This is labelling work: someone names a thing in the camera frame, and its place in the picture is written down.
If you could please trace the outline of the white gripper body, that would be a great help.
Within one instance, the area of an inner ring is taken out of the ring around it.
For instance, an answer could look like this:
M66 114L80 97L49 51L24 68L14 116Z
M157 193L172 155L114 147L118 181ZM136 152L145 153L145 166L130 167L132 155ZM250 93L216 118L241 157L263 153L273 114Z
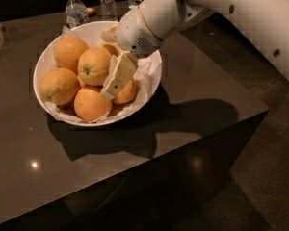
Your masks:
M140 8L133 8L120 20L116 39L122 50L130 51L138 58L150 56L163 42L151 32Z

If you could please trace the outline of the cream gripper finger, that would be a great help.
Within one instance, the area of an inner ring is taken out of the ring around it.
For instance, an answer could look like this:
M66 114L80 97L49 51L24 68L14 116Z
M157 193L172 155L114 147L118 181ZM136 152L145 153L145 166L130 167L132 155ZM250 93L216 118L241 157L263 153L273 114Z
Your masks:
M129 51L123 51L110 60L109 75L100 92L106 100L113 100L132 79L138 68L138 58Z
M100 37L106 42L116 42L117 41L117 28L118 24L112 25L110 28L104 30Z

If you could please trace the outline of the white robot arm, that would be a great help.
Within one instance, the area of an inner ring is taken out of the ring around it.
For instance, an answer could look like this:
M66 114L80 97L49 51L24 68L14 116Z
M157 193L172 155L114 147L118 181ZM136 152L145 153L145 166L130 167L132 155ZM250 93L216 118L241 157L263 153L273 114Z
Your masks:
M101 95L114 99L132 79L137 61L158 50L175 31L218 13L289 81L289 0L144 0L107 31L122 52L111 64Z

